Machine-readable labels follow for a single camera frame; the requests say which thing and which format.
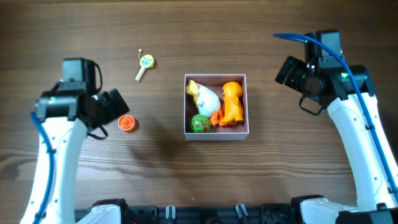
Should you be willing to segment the orange round plastic toy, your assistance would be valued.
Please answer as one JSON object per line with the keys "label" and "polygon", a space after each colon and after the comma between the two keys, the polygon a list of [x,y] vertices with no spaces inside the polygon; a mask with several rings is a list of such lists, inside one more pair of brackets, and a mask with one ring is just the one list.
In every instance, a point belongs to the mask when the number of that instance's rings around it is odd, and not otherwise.
{"label": "orange round plastic toy", "polygon": [[125,114],[122,115],[119,120],[118,120],[118,127],[125,132],[133,132],[136,130],[137,128],[137,121],[136,119],[129,115],[129,114]]}

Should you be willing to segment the orange dinosaur toy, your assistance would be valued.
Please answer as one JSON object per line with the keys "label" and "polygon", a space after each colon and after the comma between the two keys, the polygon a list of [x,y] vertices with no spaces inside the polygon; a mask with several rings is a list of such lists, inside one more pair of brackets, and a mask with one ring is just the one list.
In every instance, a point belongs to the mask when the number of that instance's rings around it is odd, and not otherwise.
{"label": "orange dinosaur toy", "polygon": [[224,100],[224,116],[220,118],[222,126],[236,125],[244,121],[244,109],[240,102],[243,88],[238,82],[228,82],[223,85],[221,92]]}

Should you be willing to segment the green number ball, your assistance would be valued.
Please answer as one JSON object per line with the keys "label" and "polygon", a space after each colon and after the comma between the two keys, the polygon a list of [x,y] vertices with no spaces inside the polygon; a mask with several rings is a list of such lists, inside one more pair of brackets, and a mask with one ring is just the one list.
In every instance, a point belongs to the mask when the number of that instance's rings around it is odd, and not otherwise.
{"label": "green number ball", "polygon": [[205,115],[196,114],[191,119],[190,130],[192,133],[207,133],[210,128],[210,120]]}

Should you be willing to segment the white duck toy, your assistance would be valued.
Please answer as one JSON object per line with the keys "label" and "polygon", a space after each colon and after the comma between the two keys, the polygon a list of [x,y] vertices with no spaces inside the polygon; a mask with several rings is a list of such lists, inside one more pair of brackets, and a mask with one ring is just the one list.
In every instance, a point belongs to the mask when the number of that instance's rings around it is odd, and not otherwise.
{"label": "white duck toy", "polygon": [[212,126],[217,126],[219,124],[218,112],[221,109],[220,98],[217,94],[193,80],[188,81],[185,91],[193,97],[199,114],[206,116]]}

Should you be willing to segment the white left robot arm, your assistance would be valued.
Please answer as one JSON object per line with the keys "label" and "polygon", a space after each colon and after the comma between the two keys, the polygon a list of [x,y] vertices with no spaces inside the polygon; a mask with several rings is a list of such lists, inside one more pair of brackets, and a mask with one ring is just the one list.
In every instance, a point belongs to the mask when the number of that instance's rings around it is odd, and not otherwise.
{"label": "white left robot arm", "polygon": [[92,130],[128,111],[116,89],[98,96],[83,89],[42,93],[30,114],[39,132],[39,152],[21,223],[76,223],[76,174],[83,142],[97,137]]}

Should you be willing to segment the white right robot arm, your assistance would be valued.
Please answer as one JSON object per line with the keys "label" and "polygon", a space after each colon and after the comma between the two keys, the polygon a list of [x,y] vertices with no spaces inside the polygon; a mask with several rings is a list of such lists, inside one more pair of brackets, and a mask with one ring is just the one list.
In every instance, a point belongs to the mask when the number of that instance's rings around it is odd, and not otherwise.
{"label": "white right robot arm", "polygon": [[349,69],[336,60],[323,68],[289,56],[275,78],[327,110],[356,186],[355,206],[322,195],[293,198],[292,223],[397,223],[397,164],[379,119],[374,85],[364,66]]}

